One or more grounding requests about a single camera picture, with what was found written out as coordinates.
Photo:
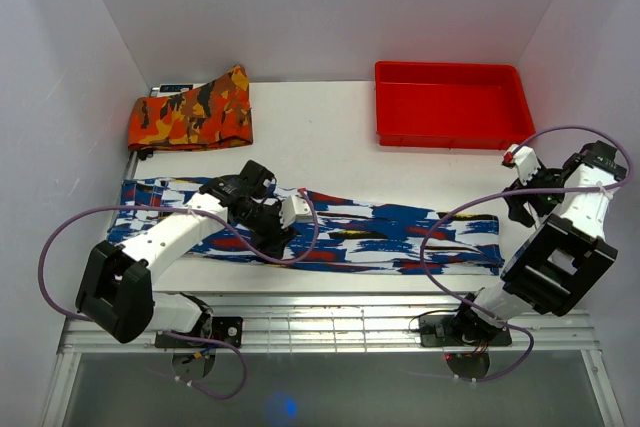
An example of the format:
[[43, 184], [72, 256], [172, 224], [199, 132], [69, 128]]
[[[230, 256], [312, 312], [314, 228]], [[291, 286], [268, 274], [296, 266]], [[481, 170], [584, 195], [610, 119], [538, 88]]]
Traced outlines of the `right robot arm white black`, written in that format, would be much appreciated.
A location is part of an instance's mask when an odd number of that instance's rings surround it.
[[505, 322], [524, 313], [569, 312], [615, 262], [604, 220], [613, 184], [626, 169], [615, 147], [585, 144], [560, 168], [547, 168], [530, 147], [511, 146], [504, 165], [517, 171], [507, 188], [508, 217], [533, 234], [504, 267], [499, 283], [469, 294], [452, 318], [464, 344], [490, 343]]

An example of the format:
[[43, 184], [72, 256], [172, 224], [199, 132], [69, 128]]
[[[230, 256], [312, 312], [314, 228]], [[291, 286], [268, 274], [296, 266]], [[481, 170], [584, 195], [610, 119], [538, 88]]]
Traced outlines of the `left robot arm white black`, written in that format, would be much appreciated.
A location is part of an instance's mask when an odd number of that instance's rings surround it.
[[202, 185], [180, 212], [150, 229], [119, 244], [97, 244], [89, 254], [76, 309], [121, 343], [157, 328], [178, 333], [190, 346], [205, 344], [213, 335], [212, 310], [189, 294], [157, 293], [154, 285], [175, 261], [226, 225], [248, 229], [253, 248], [282, 259], [298, 234], [295, 222], [309, 222], [313, 214], [300, 194], [272, 199], [275, 183], [271, 171], [248, 161], [239, 174]]

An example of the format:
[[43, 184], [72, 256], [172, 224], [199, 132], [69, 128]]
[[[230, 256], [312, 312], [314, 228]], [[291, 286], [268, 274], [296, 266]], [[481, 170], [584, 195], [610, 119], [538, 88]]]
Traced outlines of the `blue white red patterned trousers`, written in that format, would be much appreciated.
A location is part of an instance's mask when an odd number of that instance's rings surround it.
[[[205, 183], [203, 177], [126, 180], [107, 232], [112, 243], [147, 230], [180, 207]], [[373, 203], [309, 191], [318, 222], [297, 223], [298, 235], [284, 249], [287, 259], [303, 255], [299, 270], [421, 275], [496, 275], [504, 265], [499, 220], [490, 214], [462, 214], [432, 232], [441, 213], [428, 208]]]

